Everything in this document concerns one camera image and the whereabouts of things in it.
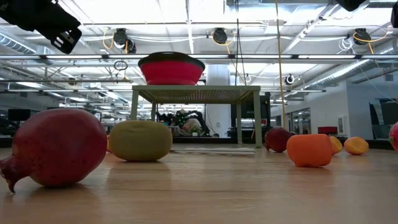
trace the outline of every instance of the small yellow object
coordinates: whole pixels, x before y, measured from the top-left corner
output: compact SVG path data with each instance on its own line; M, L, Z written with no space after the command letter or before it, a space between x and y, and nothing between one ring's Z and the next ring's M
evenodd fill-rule
M349 138L344 142L344 148L352 155L362 155L369 151L369 144L360 137Z
M334 136L330 136L329 138L333 149L333 155L341 152L343 150L343 145L341 144L340 140Z

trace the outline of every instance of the red pomegranate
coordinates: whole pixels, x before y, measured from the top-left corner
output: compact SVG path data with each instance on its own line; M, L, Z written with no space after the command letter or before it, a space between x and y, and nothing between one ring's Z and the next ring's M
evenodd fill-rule
M284 152L286 150L287 140L292 137L292 133L284 128L272 128L266 133L266 149L272 149L275 152Z
M393 125L390 130L388 141L391 143L392 147L398 152L398 122Z
M104 159L106 132L100 121L81 109L53 109L30 117L17 131L12 156L0 161L11 192L29 176L46 187L83 180Z

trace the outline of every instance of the wood grain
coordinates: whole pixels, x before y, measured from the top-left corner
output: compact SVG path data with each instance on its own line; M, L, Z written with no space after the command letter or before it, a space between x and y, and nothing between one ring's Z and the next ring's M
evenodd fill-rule
M397 223L395 151L342 152L311 169L296 168L286 154L234 150L248 152L179 152L153 163L107 154L65 189L25 178L13 195L0 180L0 223ZM10 153L0 149L0 159Z

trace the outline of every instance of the desk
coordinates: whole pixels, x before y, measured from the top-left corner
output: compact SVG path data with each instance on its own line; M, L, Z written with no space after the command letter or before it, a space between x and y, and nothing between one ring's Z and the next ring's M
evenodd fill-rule
M261 147L260 86L188 86L188 85L138 85L132 86L131 119L137 119L138 96L152 103L151 118L155 121L156 104L196 103L235 104L238 144L242 144L241 103L253 100L256 147Z

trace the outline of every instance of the shelf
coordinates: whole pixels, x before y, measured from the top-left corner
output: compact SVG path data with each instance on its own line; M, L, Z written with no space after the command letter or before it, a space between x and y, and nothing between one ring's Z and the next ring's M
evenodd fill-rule
M133 91L151 103L236 104L253 99L260 86L140 85Z

